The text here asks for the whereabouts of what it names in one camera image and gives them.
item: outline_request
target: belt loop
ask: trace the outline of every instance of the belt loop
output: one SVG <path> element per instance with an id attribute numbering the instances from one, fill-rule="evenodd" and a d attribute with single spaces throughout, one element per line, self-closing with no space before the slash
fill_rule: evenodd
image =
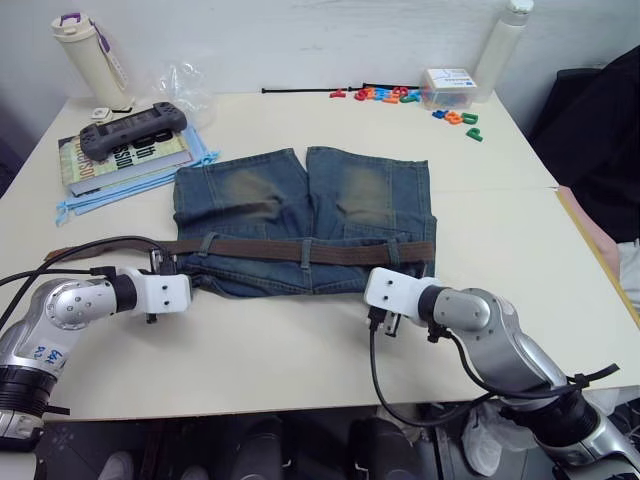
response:
<path id="1" fill-rule="evenodd" d="M 302 240 L 302 254 L 300 255 L 300 268 L 309 270 L 311 268 L 311 242 L 313 239 Z"/>
<path id="2" fill-rule="evenodd" d="M 400 265 L 400 250 L 398 248 L 398 239 L 390 238 L 387 240 L 387 250 L 389 252 L 389 260 L 391 265 Z"/>
<path id="3" fill-rule="evenodd" d="M 209 255 L 209 249 L 211 248 L 211 244 L 213 243 L 213 239 L 218 237 L 219 234 L 216 232 L 209 232 L 202 239 L 202 243 L 200 244 L 200 249 L 198 250 L 199 257 L 206 257 Z"/>

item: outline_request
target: black zip tie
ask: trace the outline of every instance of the black zip tie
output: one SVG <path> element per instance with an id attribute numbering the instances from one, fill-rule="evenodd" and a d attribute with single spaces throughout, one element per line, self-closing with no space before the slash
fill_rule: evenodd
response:
<path id="1" fill-rule="evenodd" d="M 262 93 L 309 93 L 309 92 L 337 92 L 342 90 L 343 92 L 356 92 L 360 90 L 356 87 L 341 87 L 341 88 L 283 88 L 283 89 L 268 89 L 263 88 Z"/>
<path id="2" fill-rule="evenodd" d="M 580 386 L 580 388 L 587 388 L 591 382 L 601 380 L 604 377 L 608 377 L 618 370 L 620 370 L 620 367 L 615 363 L 612 363 L 608 367 L 605 367 L 602 370 L 598 370 L 597 372 L 593 372 L 588 375 L 585 375 L 584 373 L 576 373 L 573 377 L 567 376 L 567 380 Z"/>
<path id="3" fill-rule="evenodd" d="M 384 85 L 381 83 L 363 83 L 362 88 L 384 88 L 385 90 L 393 90 L 396 87 L 407 88 L 409 90 L 419 90 L 420 87 L 416 87 L 415 85 Z"/>
<path id="4" fill-rule="evenodd" d="M 66 407 L 56 407 L 54 405 L 47 405 L 44 407 L 44 411 L 47 413 L 55 413 L 57 415 L 71 415 L 71 410 Z"/>

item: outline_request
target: clear plastic box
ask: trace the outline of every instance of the clear plastic box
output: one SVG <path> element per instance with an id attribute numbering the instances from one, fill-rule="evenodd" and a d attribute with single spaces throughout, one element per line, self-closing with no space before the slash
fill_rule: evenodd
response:
<path id="1" fill-rule="evenodd" d="M 478 89 L 464 68 L 428 68 L 422 85 L 422 99 L 428 110 L 467 108 Z"/>

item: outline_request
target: water bottle lid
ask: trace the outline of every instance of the water bottle lid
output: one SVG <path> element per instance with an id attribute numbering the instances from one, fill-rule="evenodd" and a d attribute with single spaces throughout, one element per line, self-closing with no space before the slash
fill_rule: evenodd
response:
<path id="1" fill-rule="evenodd" d="M 509 0 L 507 8 L 514 13 L 531 13 L 533 0 Z"/>
<path id="2" fill-rule="evenodd" d="M 91 19 L 84 13 L 67 13 L 51 22 L 53 36 L 61 42 L 77 42 L 96 34 Z"/>

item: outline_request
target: plastic container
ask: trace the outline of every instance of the plastic container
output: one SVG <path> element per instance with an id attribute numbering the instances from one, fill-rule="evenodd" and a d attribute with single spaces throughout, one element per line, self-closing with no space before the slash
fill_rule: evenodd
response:
<path id="1" fill-rule="evenodd" d="M 509 0 L 493 28 L 473 78 L 478 84 L 476 102 L 486 102 L 495 88 L 524 31 L 533 0 Z"/>
<path id="2" fill-rule="evenodd" d="M 428 68 L 422 85 L 422 100 L 428 110 L 467 108 L 477 89 L 464 68 Z"/>
<path id="3" fill-rule="evenodd" d="M 107 39 L 84 13 L 69 13 L 51 22 L 53 36 L 89 84 L 101 107 L 127 110 L 127 77 Z"/>

